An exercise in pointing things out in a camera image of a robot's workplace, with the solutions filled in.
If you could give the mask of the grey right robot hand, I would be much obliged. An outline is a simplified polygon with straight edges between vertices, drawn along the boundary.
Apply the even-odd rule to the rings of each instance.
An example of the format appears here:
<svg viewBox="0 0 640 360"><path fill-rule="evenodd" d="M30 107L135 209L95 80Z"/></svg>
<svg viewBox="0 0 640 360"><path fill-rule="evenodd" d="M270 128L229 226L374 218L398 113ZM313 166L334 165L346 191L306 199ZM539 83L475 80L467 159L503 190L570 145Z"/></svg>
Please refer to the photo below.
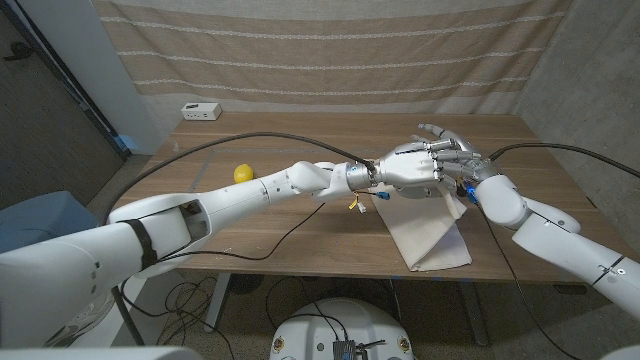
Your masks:
<svg viewBox="0 0 640 360"><path fill-rule="evenodd" d="M450 177L480 183L490 177L500 175L500 170L488 158L461 135L434 124L419 124L418 128L436 137L429 140L412 135L413 143L421 143L434 160L436 169Z"/></svg>

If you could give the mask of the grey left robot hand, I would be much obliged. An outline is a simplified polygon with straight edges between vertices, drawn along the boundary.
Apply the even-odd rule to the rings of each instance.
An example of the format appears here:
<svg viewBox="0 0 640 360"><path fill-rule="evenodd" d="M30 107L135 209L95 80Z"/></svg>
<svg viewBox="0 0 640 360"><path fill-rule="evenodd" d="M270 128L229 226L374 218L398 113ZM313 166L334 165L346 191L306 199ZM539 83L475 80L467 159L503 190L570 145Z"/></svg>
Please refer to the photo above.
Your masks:
<svg viewBox="0 0 640 360"><path fill-rule="evenodd" d="M412 141L374 160L369 168L369 177L373 184L390 185L409 198L455 192L460 179L440 173L422 144Z"/></svg>

